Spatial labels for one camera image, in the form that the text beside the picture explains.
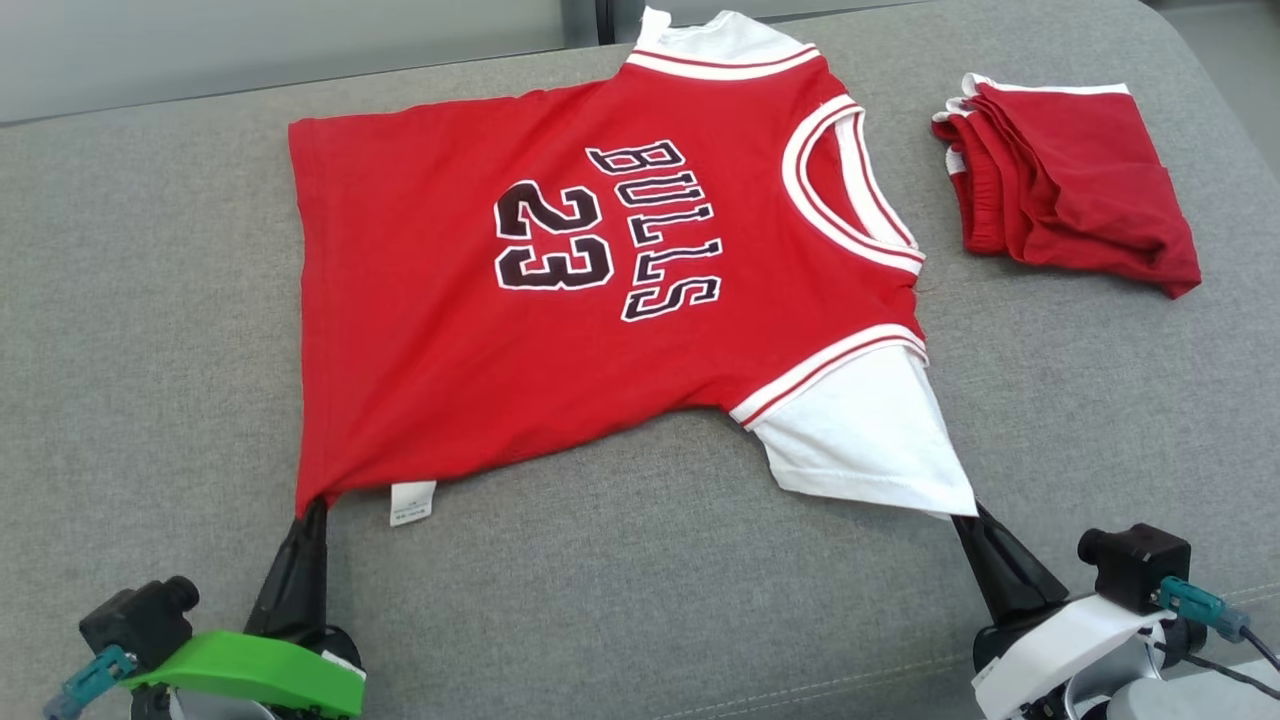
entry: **gray fabric surface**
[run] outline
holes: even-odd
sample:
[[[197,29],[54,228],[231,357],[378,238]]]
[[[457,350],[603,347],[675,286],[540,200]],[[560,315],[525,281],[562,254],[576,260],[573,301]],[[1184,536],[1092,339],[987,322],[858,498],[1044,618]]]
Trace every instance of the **gray fabric surface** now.
[[[1148,521],[1280,638],[1280,191],[1190,53],[1133,1],[956,0],[786,26],[869,108],[929,263],[933,378],[979,496],[1074,589],[1075,541]],[[189,575],[239,628],[289,519],[298,273],[285,124],[612,73],[626,49],[380,74],[0,129],[0,707],[87,660],[76,621]],[[1204,286],[965,255],[928,118],[965,70],[1128,82]],[[948,524],[791,496],[713,413],[332,519],[330,620],[384,719],[956,717],[986,620]],[[1247,657],[1243,648],[1211,655]],[[118,693],[88,717],[119,717]]]

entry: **clothing tag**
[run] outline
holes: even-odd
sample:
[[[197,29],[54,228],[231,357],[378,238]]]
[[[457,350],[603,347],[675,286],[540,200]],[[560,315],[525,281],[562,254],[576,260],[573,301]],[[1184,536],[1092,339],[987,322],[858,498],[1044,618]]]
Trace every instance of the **clothing tag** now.
[[[369,679],[369,674],[367,673],[365,673],[360,667],[356,667],[351,662],[347,662],[347,660],[344,660],[343,657],[339,657],[337,655],[329,652],[328,650],[324,651],[324,652],[321,652],[320,657],[324,657],[329,662],[333,662],[334,665],[337,665],[339,667],[346,667],[347,670],[351,670],[352,673],[360,675],[361,680],[367,680]]]
[[[435,480],[392,486],[392,527],[407,525],[431,515]]]

